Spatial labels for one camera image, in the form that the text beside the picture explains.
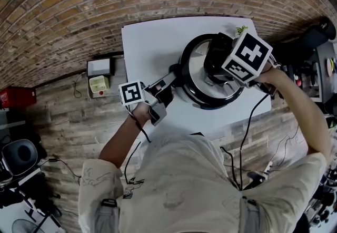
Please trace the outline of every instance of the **short sleeve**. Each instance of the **short sleeve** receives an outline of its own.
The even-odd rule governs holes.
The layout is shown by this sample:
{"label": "short sleeve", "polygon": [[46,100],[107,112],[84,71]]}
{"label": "short sleeve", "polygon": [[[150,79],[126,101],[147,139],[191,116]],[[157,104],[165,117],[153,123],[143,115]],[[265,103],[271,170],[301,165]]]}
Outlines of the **short sleeve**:
{"label": "short sleeve", "polygon": [[243,191],[265,210],[266,232],[293,232],[309,200],[317,190],[326,159],[314,153],[293,163],[256,188]]}
{"label": "short sleeve", "polygon": [[114,164],[90,159],[84,162],[78,197],[78,223],[83,233],[95,232],[95,217],[103,199],[123,195],[122,172]]}

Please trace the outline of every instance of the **white table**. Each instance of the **white table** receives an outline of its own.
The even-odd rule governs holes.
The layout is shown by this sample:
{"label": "white table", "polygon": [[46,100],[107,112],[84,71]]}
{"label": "white table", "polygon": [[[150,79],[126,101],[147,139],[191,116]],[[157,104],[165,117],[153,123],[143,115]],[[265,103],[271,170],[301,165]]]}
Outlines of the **white table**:
{"label": "white table", "polygon": [[[222,32],[234,38],[235,28],[248,26],[256,32],[252,20],[235,17],[180,17],[136,23],[122,28],[128,81],[141,80],[149,85],[169,72],[178,62],[187,44],[201,34]],[[229,105],[217,110],[202,110],[177,95],[167,107],[167,116],[157,127],[147,124],[150,135],[157,133],[210,134],[227,124],[247,119],[265,94],[255,88],[245,89]],[[256,108],[254,115],[271,109],[270,97]]]}

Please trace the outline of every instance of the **qr-like tag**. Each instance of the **qr-like tag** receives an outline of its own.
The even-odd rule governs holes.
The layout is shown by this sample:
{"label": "qr-like tag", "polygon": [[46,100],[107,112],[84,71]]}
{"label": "qr-like tag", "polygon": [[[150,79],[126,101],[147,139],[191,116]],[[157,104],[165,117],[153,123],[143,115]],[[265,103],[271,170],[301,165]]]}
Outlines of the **qr-like tag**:
{"label": "qr-like tag", "polygon": [[245,30],[236,42],[230,56],[222,65],[234,77],[247,83],[258,77],[273,48],[257,35]]}
{"label": "qr-like tag", "polygon": [[145,101],[139,80],[121,84],[118,86],[118,90],[124,106]]}

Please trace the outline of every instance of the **red box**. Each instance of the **red box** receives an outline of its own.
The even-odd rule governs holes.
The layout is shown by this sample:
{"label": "red box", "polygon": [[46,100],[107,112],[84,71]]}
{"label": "red box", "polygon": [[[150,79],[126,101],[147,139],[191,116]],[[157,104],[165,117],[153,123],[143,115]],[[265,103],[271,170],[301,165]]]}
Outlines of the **red box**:
{"label": "red box", "polygon": [[8,87],[0,91],[2,108],[25,108],[36,103],[35,89]]}

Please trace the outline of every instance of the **person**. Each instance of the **person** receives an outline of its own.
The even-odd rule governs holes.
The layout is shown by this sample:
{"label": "person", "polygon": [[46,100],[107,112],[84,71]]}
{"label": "person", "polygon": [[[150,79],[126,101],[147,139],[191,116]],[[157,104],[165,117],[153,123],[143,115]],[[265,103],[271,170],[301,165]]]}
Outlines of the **person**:
{"label": "person", "polygon": [[[307,156],[256,188],[239,191],[218,147],[201,135],[171,135],[148,144],[123,192],[120,167],[140,132],[128,116],[99,158],[84,162],[78,199],[82,231],[293,232],[329,160],[328,128],[316,104],[281,70],[266,69],[257,80],[283,95],[308,144]],[[145,104],[132,114],[141,127],[150,119]]]}

